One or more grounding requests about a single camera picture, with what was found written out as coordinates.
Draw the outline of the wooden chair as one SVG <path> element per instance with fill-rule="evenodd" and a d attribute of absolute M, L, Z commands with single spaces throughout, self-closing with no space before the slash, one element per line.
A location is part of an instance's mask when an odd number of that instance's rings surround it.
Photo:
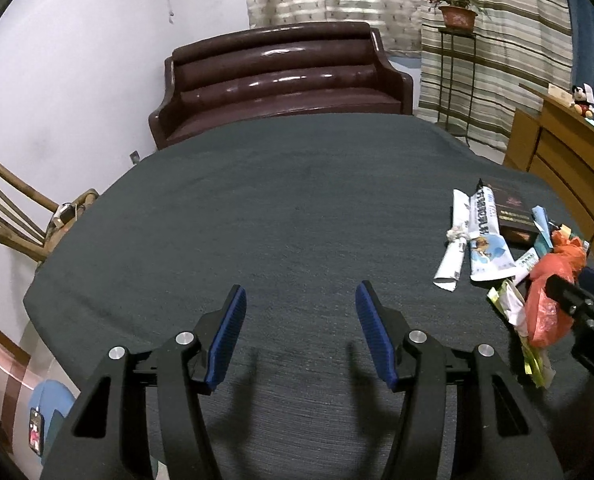
<path fill-rule="evenodd" d="M 48 211 L 50 220 L 46 226 L 40 226 L 23 211 L 2 188 L 3 184 Z M 0 163 L 0 244 L 40 266 L 98 198 L 98 192 L 89 188 L 70 202 L 57 203 Z"/>

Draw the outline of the orange plastic bag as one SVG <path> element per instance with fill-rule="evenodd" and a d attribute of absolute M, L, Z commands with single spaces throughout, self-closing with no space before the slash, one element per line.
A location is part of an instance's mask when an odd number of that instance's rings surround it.
<path fill-rule="evenodd" d="M 525 302 L 527 339 L 533 348 L 547 348 L 566 336 L 574 320 L 560 306 L 562 284 L 577 283 L 588 262 L 583 242 L 563 230 L 552 233 L 553 250 L 529 273 Z"/>

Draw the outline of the wooden sideboard cabinet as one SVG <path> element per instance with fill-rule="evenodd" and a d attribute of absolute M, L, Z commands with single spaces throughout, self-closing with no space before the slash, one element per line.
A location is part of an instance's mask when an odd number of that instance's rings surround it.
<path fill-rule="evenodd" d="M 515 110 L 503 164 L 535 174 L 556 192 L 594 256 L 594 126 L 526 84 L 519 95 L 539 99 L 541 108 L 536 114 Z"/>

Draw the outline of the light blue toothpaste box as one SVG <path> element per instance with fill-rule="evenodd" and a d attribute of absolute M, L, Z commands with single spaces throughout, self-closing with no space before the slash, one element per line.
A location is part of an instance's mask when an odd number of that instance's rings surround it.
<path fill-rule="evenodd" d="M 533 243 L 539 258 L 543 258 L 554 250 L 552 241 L 551 223 L 546 210 L 542 206 L 534 206 L 531 209 L 533 223 L 538 230 L 538 235 Z"/>

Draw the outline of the blue stool under table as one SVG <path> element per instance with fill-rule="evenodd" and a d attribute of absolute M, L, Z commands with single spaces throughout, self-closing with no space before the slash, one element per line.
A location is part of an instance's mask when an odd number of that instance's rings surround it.
<path fill-rule="evenodd" d="M 28 443 L 40 460 L 52 445 L 48 437 L 56 437 L 73 403 L 73 393 L 57 380 L 43 380 L 34 388 L 29 401 Z"/>

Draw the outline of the Mickey Mouse plush toy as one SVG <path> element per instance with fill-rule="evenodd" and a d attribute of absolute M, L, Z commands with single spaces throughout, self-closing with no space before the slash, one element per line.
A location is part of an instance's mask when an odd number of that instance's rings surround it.
<path fill-rule="evenodd" d="M 589 84 L 571 87 L 572 101 L 570 107 L 583 118 L 594 117 L 594 91 Z"/>

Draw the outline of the dark cigarette carton box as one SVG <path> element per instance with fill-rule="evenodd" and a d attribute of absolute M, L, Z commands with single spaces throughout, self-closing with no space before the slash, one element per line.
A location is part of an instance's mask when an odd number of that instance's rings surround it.
<path fill-rule="evenodd" d="M 534 224 L 532 212 L 514 188 L 504 188 L 498 182 L 482 180 L 480 188 L 486 186 L 493 193 L 500 234 L 510 246 L 528 247 L 536 241 L 539 230 Z"/>

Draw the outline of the potted green plant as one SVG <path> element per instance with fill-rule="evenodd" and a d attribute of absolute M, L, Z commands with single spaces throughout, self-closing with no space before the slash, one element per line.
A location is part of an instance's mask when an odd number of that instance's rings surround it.
<path fill-rule="evenodd" d="M 475 0 L 425 0 L 431 9 L 438 9 L 442 14 L 444 27 L 451 32 L 472 34 L 477 16 L 482 13 Z"/>

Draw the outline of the white green small tube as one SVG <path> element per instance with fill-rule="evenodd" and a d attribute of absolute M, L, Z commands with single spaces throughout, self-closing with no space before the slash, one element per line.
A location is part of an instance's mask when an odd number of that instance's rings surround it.
<path fill-rule="evenodd" d="M 536 248 L 531 247 L 521 257 L 519 257 L 515 264 L 515 275 L 513 278 L 513 284 L 518 285 L 521 283 L 540 261 L 540 257 Z"/>

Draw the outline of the white blue milk powder sachet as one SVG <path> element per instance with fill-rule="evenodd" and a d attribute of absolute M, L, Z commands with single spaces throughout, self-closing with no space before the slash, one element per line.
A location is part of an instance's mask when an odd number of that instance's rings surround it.
<path fill-rule="evenodd" d="M 469 199 L 470 279 L 492 282 L 511 278 L 515 260 L 502 237 L 492 190 L 479 185 Z"/>

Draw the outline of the small cardboard box on sideboard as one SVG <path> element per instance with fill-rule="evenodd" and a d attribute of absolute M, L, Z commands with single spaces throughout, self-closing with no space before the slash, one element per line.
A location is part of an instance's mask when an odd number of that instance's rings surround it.
<path fill-rule="evenodd" d="M 571 108 L 576 105 L 574 96 L 570 92 L 559 88 L 559 86 L 555 86 L 554 84 L 548 85 L 547 94 L 563 107 Z"/>

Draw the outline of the dark brown leather sofa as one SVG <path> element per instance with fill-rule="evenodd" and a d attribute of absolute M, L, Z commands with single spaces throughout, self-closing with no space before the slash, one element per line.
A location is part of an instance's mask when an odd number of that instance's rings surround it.
<path fill-rule="evenodd" d="M 258 118 L 325 113 L 409 115 L 414 82 L 392 67 L 365 22 L 307 22 L 212 37 L 164 62 L 148 117 L 158 150 Z"/>

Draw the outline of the green white wrapper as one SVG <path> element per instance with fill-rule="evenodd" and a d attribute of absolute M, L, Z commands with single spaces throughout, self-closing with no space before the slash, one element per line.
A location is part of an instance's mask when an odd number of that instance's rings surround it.
<path fill-rule="evenodd" d="M 487 297 L 501 313 L 504 320 L 518 335 L 521 352 L 524 356 L 524 372 L 531 378 L 536 388 L 548 389 L 556 375 L 545 349 L 533 347 L 528 341 L 525 299 L 509 278 L 498 288 L 491 288 Z"/>

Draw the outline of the striped beige curtain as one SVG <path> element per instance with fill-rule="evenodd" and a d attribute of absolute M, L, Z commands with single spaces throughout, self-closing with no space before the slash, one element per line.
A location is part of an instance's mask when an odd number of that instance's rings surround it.
<path fill-rule="evenodd" d="M 535 112 L 537 98 L 522 98 L 519 86 L 566 87 L 572 72 L 572 29 L 568 0 L 475 0 L 478 42 L 470 138 L 505 151 L 518 107 Z M 425 8 L 422 20 L 422 76 L 417 115 L 437 121 L 440 73 L 440 12 Z M 457 64 L 457 123 L 467 112 L 468 65 Z"/>

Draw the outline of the knotted white paper roll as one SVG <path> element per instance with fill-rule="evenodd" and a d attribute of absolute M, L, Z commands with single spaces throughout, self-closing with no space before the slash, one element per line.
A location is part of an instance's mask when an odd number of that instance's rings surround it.
<path fill-rule="evenodd" d="M 452 226 L 446 231 L 446 251 L 434 274 L 434 284 L 447 292 L 454 292 L 461 277 L 466 247 L 469 242 L 470 197 L 453 191 Z"/>

